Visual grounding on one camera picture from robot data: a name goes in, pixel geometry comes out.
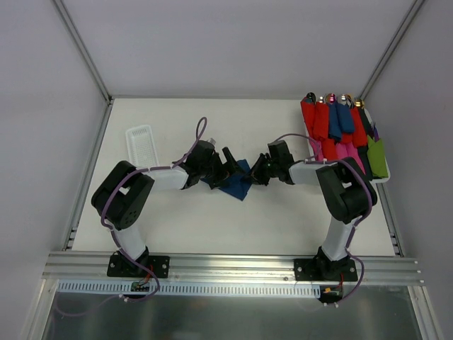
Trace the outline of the dark blue paper napkin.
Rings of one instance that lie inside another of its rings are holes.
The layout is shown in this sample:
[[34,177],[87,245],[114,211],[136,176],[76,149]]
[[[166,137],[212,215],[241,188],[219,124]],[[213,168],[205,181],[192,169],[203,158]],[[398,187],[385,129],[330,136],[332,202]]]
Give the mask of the dark blue paper napkin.
[[[248,162],[245,159],[241,159],[237,162],[239,163],[240,167],[244,170],[244,173],[243,174],[234,174],[234,182],[232,183],[232,185],[230,187],[215,188],[215,189],[218,189],[218,190],[222,191],[223,193],[226,193],[240,201],[243,201],[248,194],[251,184],[241,182],[241,178],[245,174],[248,173],[248,171],[250,170],[250,167],[248,165]],[[206,180],[204,180],[203,178],[201,179],[201,181],[208,185]]]

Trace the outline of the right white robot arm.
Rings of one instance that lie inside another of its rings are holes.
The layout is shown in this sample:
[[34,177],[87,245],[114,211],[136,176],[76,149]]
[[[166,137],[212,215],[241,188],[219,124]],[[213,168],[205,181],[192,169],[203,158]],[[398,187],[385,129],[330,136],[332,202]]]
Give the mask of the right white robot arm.
[[350,258],[350,245],[357,226],[370,215],[377,194],[352,157],[339,160],[294,160],[285,141],[268,144],[245,179],[266,186],[271,179],[288,185],[314,184],[321,189],[331,214],[327,236],[319,248],[316,270],[325,280],[340,275],[342,260]]

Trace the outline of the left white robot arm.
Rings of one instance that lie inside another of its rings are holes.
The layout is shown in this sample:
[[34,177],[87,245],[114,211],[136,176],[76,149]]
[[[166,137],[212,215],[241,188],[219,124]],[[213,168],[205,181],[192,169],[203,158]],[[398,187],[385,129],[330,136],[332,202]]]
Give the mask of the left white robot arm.
[[223,162],[214,144],[200,140],[172,166],[138,169],[128,161],[118,162],[91,198],[91,205],[110,230],[120,252],[123,268],[131,276],[144,274],[149,250],[135,222],[150,194],[159,191],[185,190],[200,181],[210,189],[244,200],[251,183],[246,180],[247,161],[237,161],[227,147]]

